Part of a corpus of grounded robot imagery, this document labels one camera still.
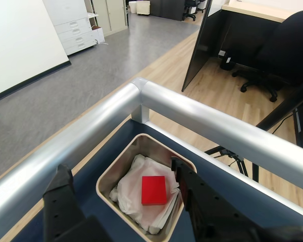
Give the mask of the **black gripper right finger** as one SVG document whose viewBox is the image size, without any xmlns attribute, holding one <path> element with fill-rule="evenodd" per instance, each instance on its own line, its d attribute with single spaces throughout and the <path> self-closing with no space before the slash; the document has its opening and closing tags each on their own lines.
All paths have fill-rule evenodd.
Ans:
<svg viewBox="0 0 303 242">
<path fill-rule="evenodd" d="M 258 227 L 239 213 L 178 157 L 171 170 L 179 183 L 196 241 L 259 241 Z"/>
</svg>

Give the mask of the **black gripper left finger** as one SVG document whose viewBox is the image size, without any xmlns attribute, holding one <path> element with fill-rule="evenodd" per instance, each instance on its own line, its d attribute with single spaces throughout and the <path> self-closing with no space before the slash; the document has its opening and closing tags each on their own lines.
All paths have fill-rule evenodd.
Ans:
<svg viewBox="0 0 303 242">
<path fill-rule="evenodd" d="M 44 241 L 88 241 L 86 217 L 76 202 L 73 175 L 67 166 L 58 165 L 43 203 Z"/>
</svg>

